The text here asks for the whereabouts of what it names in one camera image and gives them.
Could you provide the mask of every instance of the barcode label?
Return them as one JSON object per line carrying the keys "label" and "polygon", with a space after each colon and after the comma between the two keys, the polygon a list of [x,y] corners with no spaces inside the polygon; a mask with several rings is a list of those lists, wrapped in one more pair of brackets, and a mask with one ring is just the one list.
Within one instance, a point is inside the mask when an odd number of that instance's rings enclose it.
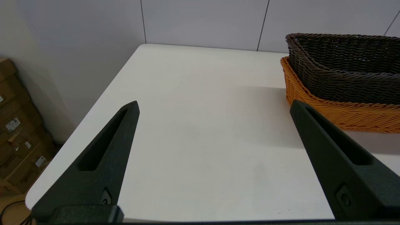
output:
{"label": "barcode label", "polygon": [[25,145],[28,147],[28,149],[32,147],[32,145],[28,141],[25,142]]}
{"label": "barcode label", "polygon": [[21,124],[21,122],[18,120],[18,118],[14,118],[12,121],[8,122],[8,124],[6,125],[6,128],[9,132],[12,132],[13,130],[15,130],[19,125]]}
{"label": "barcode label", "polygon": [[42,163],[46,160],[46,158],[44,158],[43,156],[41,156],[35,163],[35,165],[37,167],[40,167],[42,165]]}

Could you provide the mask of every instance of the dark brown wicker basket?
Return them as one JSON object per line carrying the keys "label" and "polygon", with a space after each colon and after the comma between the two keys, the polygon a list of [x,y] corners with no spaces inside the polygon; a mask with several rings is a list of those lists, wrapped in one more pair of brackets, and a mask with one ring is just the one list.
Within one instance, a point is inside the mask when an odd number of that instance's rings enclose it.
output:
{"label": "dark brown wicker basket", "polygon": [[288,34],[289,63],[322,99],[400,104],[400,38]]}

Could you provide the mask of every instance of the cardboard box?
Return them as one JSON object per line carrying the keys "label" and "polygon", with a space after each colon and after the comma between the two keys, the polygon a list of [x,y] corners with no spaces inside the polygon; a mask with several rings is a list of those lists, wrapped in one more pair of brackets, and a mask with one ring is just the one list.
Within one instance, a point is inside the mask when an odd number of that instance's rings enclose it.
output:
{"label": "cardboard box", "polygon": [[22,90],[23,87],[15,75],[8,76],[6,79],[0,81],[0,107],[11,101]]}
{"label": "cardboard box", "polygon": [[53,143],[47,135],[5,179],[0,181],[0,194],[22,194],[33,184],[53,158]]}
{"label": "cardboard box", "polygon": [[3,120],[3,122],[0,123],[0,146],[3,145],[6,141],[9,141],[11,143],[14,142],[16,136],[18,136],[21,132],[26,132],[25,137],[32,133],[37,126],[30,131],[26,131],[26,129],[24,129],[24,126],[26,123],[33,122],[32,118],[35,117],[39,117],[40,120],[40,116],[37,110],[31,102],[28,102],[16,113],[14,113],[12,117]]}
{"label": "cardboard box", "polygon": [[18,109],[22,108],[30,100],[29,94],[23,90],[17,97],[13,98],[9,103],[0,107],[0,123],[11,117]]}
{"label": "cardboard box", "polygon": [[0,81],[15,73],[15,67],[8,58],[0,58]]}
{"label": "cardboard box", "polygon": [[5,143],[0,147],[0,179],[5,178],[10,172],[46,137],[46,132],[39,126],[19,146],[13,147]]}
{"label": "cardboard box", "polygon": [[13,131],[12,136],[7,140],[11,146],[16,147],[21,143],[25,138],[29,136],[36,128],[38,128],[42,124],[42,120],[40,119],[39,114],[32,117],[28,123],[23,125],[19,130]]}

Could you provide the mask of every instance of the white table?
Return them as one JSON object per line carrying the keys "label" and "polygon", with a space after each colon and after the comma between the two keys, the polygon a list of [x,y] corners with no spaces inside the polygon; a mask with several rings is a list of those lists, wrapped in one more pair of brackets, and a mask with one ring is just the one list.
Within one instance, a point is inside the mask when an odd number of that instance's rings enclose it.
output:
{"label": "white table", "polygon": [[[333,218],[285,100],[287,54],[141,45],[26,196],[32,208],[124,104],[125,220]],[[400,174],[399,135],[349,133]]]}

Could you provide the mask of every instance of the wicker basket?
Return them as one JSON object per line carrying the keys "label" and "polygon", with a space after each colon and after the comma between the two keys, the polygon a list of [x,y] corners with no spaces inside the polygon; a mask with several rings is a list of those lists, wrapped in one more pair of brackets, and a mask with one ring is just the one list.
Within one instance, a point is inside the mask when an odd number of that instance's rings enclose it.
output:
{"label": "wicker basket", "polygon": [[289,65],[289,57],[280,60],[285,73],[286,100],[303,101],[343,130],[376,133],[400,133],[400,105],[335,102],[315,97],[304,87]]}
{"label": "wicker basket", "polygon": [[290,65],[319,98],[400,104],[400,38],[289,34]]}

